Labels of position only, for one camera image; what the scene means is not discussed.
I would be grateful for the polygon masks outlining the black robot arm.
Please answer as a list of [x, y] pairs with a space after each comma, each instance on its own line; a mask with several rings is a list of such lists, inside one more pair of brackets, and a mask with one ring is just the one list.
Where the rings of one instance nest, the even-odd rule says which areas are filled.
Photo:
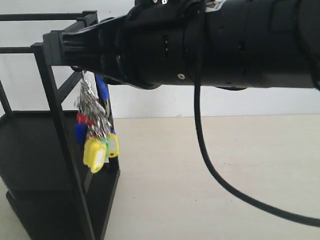
[[113, 85], [227, 90], [320, 84], [317, 0], [137, 0], [125, 15], [43, 36], [53, 66]]

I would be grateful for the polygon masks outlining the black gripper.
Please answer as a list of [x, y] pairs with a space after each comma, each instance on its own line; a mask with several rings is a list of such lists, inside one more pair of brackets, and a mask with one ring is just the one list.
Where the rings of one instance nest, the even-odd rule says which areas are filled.
[[[199, 85], [203, 66], [205, 0], [136, 0], [124, 16], [105, 20], [103, 75], [140, 89]], [[47, 62], [100, 72], [99, 25], [43, 35]]]

